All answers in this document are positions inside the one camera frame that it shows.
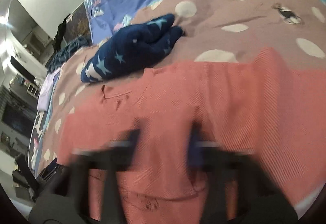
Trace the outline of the salmon pink knit garment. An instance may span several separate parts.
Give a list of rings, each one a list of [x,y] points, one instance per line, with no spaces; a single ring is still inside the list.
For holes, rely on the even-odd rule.
[[[60,128],[58,162],[140,128],[118,175],[129,223],[197,223],[206,175],[186,167],[194,122],[205,139],[256,158],[296,205],[325,183],[325,70],[292,70],[273,49],[250,63],[182,62],[102,86]]]

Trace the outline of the lavender folded garment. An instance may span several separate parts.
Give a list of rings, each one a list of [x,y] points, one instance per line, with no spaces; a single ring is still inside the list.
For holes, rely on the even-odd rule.
[[[60,68],[46,76],[45,81],[41,87],[39,98],[37,101],[38,111],[47,111],[50,103],[50,97],[54,87],[54,78],[60,73]]]

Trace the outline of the black garment on headboard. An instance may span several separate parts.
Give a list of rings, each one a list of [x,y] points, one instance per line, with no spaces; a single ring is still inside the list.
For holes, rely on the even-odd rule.
[[[70,16],[71,16],[71,14],[67,15],[64,18],[63,22],[60,23],[57,27],[57,33],[53,40],[53,48],[54,48],[55,53],[57,53],[61,49],[62,43],[66,43],[66,40],[64,39],[64,35],[66,33],[66,23]]]

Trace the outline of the dark teal crumpled blanket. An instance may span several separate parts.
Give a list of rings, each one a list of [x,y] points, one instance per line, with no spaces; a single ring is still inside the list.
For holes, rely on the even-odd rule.
[[[53,73],[60,68],[70,57],[82,47],[89,46],[89,39],[84,36],[79,36],[72,40],[67,46],[57,51],[47,66],[47,74]]]

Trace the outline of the navy star pattern garment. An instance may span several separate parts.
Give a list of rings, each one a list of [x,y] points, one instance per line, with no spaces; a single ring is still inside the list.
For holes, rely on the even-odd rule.
[[[166,14],[120,29],[86,63],[81,82],[119,78],[160,62],[183,36],[183,29],[174,22],[175,16]]]

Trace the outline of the dark patterned headboard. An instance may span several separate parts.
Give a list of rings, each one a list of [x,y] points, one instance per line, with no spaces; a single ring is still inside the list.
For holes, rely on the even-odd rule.
[[[83,36],[89,45],[92,44],[91,30],[84,3],[81,3],[66,19],[64,40],[66,43],[70,43],[79,36]]]

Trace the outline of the mauve polka dot blanket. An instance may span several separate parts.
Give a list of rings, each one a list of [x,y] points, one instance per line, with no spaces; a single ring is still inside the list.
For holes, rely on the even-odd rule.
[[[168,13],[185,35],[159,67],[183,60],[243,63],[266,47],[292,68],[325,67],[325,0],[158,0],[131,22]],[[56,157],[66,116],[95,91],[80,74],[98,49],[97,44],[82,47],[60,68],[49,111],[36,116],[28,153],[33,173]]]

